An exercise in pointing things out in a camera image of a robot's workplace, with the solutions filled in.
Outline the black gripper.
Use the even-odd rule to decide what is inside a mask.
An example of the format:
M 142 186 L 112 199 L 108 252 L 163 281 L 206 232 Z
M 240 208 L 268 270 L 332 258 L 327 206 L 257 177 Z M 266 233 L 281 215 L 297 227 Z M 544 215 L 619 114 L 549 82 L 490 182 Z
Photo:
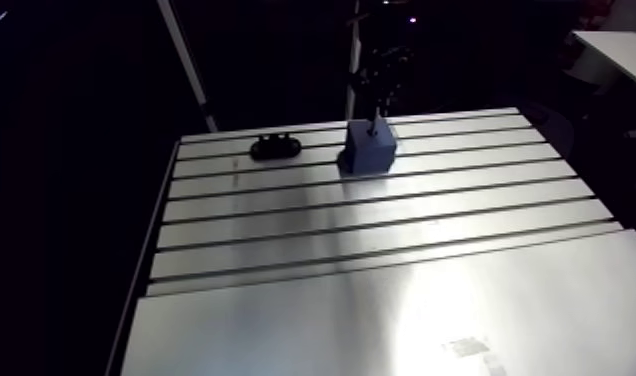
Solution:
M 401 88 L 414 54 L 407 46 L 373 49 L 349 76 L 349 84 L 363 97 L 365 118 L 373 122 L 385 113 L 389 100 Z

